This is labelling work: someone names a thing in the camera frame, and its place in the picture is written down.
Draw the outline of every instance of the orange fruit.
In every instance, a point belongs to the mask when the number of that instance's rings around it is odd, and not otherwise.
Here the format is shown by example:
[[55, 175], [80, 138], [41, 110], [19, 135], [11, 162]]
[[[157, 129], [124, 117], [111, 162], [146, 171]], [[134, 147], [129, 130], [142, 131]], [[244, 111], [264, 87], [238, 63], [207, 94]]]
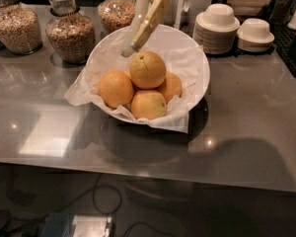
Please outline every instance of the orange fruit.
[[134, 96], [134, 88], [130, 78], [121, 70], [110, 70], [99, 80], [100, 97], [112, 108], [130, 104]]
[[181, 96], [182, 81], [180, 77], [172, 72], [167, 72], [165, 81], [156, 88], [166, 99], [167, 103], [173, 99], [175, 95]]
[[156, 119], [166, 114], [167, 102], [156, 90], [139, 90], [130, 104], [130, 111], [137, 119]]
[[134, 55], [129, 63], [129, 75], [134, 85], [140, 89], [153, 89], [166, 78], [167, 68], [162, 57], [146, 50]]

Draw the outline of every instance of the stainless steel surface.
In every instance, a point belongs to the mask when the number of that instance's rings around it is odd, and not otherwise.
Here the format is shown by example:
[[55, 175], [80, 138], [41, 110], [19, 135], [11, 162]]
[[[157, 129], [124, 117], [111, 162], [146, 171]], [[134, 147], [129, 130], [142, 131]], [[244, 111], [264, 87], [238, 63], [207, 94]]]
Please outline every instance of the stainless steel surface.
[[[48, 6], [37, 6], [42, 31]], [[83, 8], [101, 25], [96, 8]], [[191, 136], [124, 124], [63, 98], [83, 66], [0, 49], [0, 162], [296, 192], [296, 79], [276, 52], [210, 58]]]

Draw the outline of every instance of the ceramic bowl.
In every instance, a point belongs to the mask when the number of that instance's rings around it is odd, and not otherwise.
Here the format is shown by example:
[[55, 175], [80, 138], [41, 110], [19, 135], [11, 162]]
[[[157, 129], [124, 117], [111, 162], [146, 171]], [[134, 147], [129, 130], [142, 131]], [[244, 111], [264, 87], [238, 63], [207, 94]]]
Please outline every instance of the ceramic bowl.
[[233, 8], [226, 4], [208, 6], [196, 20], [202, 27], [214, 32], [232, 32], [240, 26], [239, 20], [234, 16]]
[[238, 28], [237, 37], [253, 43], [269, 43], [274, 41], [274, 35], [269, 31], [267, 21], [251, 18]]

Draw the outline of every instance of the white robotic arm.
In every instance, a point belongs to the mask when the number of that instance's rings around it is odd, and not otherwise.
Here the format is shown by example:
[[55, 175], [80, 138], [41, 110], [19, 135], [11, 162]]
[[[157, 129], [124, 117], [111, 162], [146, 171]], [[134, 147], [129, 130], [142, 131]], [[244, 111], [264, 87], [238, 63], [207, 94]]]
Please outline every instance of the white robotic arm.
[[121, 47], [122, 56], [139, 51], [164, 19], [170, 5], [171, 0], [136, 0], [136, 14]]

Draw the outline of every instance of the stacked bowls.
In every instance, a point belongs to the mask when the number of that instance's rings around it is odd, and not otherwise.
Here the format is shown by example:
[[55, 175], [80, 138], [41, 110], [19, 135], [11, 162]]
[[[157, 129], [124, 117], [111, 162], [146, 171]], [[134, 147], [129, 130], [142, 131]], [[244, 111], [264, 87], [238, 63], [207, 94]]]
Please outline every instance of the stacked bowls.
[[237, 47], [250, 52], [269, 50], [274, 35], [269, 31], [269, 23], [261, 19], [246, 19], [237, 30]]
[[203, 45], [205, 53], [223, 54], [233, 47], [239, 20], [226, 4], [212, 4], [196, 17], [193, 39]]

